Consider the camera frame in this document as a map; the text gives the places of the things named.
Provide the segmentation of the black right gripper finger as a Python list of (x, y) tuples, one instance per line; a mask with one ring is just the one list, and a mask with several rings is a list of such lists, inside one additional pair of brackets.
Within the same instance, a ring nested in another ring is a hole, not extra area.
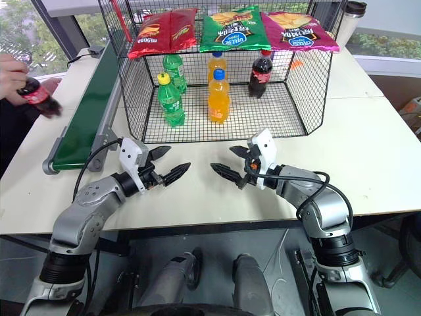
[(211, 168), (222, 178), (233, 182), (240, 190), (247, 185), (247, 177), (243, 178), (237, 171), (233, 171), (230, 167), (221, 163), (211, 163)]
[(252, 158), (251, 150), (241, 145), (235, 145), (235, 146), (230, 147), (230, 151), (233, 152), (238, 157), (245, 160)]

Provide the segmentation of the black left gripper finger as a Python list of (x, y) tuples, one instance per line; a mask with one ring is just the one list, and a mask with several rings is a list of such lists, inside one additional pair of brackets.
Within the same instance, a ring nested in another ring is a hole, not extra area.
[(191, 163), (183, 163), (174, 167), (168, 174), (161, 176), (162, 185), (169, 186), (175, 181), (177, 181), (187, 172), (190, 166), (191, 166)]
[(168, 145), (156, 147), (149, 152), (149, 160), (156, 161), (163, 157), (169, 150), (171, 150), (171, 147)]

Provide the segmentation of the person's bare hand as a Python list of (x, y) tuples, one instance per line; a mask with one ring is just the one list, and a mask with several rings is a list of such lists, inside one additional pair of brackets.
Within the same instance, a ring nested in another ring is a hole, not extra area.
[(26, 100), (17, 90), (26, 86), (28, 66), (7, 53), (1, 54), (1, 99), (14, 106), (21, 106)]

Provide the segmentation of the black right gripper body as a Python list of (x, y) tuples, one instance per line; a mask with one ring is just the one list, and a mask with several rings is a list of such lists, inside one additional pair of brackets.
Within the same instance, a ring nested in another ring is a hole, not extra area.
[(245, 168), (246, 175), (243, 179), (244, 184), (253, 186), (263, 186), (264, 178), (258, 177), (260, 173), (260, 151), (254, 149), (246, 149), (245, 151)]

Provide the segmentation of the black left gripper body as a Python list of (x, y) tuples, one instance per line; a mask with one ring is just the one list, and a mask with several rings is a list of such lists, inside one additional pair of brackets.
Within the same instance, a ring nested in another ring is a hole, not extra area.
[(163, 183), (162, 176), (155, 172), (155, 165), (152, 161), (157, 160), (162, 155), (158, 151), (149, 152), (144, 166), (138, 168), (138, 175), (147, 190)]

